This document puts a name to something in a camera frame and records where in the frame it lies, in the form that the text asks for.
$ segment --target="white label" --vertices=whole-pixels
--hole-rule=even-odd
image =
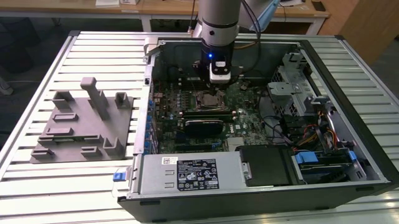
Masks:
[[[178,164],[178,157],[163,157],[162,164],[163,165],[176,165]]]
[[[139,13],[139,10],[122,10],[123,13]]]
[[[215,62],[216,67],[224,67],[226,66],[226,62]]]

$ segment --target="floor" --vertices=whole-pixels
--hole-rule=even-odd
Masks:
[[[31,20],[38,35],[42,38],[42,43],[27,49],[34,60],[35,67],[28,72],[20,74],[10,74],[0,67],[2,77],[7,81],[12,81],[10,85],[15,90],[15,93],[11,96],[3,96],[0,94],[0,149],[26,110],[30,99],[35,94],[40,80],[43,79],[54,62],[70,31],[143,31],[142,22],[139,20],[62,19],[62,25],[58,27],[54,26],[52,20],[48,18],[34,18]],[[152,20],[152,29],[155,32],[186,32],[187,27],[188,21],[182,21],[179,24],[175,24],[175,21],[162,23],[162,21]],[[0,27],[0,43],[10,41],[11,36]],[[399,74],[398,62],[399,41],[394,41],[378,62],[373,65],[373,69],[386,85],[391,88],[397,97],[399,97],[399,79],[394,74]]]

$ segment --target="table leg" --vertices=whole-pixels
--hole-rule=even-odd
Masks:
[[[14,92],[12,87],[8,85],[8,83],[4,81],[4,79],[0,77],[0,92],[4,95],[11,95]]]
[[[326,20],[326,18],[315,18],[315,20],[306,32],[307,35],[318,35],[320,28],[323,26],[324,20]]]
[[[59,27],[62,25],[62,19],[60,18],[51,18],[52,23],[55,24],[55,27]]]
[[[151,32],[151,15],[140,15],[143,31]]]

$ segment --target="aluminum extrusion table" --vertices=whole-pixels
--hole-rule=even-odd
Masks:
[[[71,35],[0,152],[0,223],[139,223],[116,203],[112,174],[132,164],[138,112],[146,71],[144,39],[188,37],[182,33],[80,32]],[[399,101],[344,40],[334,36],[263,35],[267,39],[307,39],[393,162],[399,166]],[[124,91],[134,97],[127,159],[122,161],[30,164],[31,151],[54,109],[59,90],[87,97],[80,79],[95,76],[107,96]],[[320,92],[322,84],[315,81]],[[331,210],[300,211],[174,223],[398,223],[399,193],[369,196]]]

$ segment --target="blue tab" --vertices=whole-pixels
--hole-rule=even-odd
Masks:
[[[300,164],[303,163],[304,161],[302,160],[302,157],[299,154],[295,155],[295,159],[296,159],[296,163]]]
[[[314,152],[300,152],[300,157],[304,162],[318,162],[318,156]]]
[[[114,174],[114,182],[126,181],[126,172]]]
[[[298,164],[304,163],[304,162],[318,162],[318,156],[316,153],[314,152],[300,152],[295,155],[295,159]]]
[[[355,162],[358,157],[356,157],[356,154],[354,151],[350,151],[350,158],[351,158],[351,161]]]

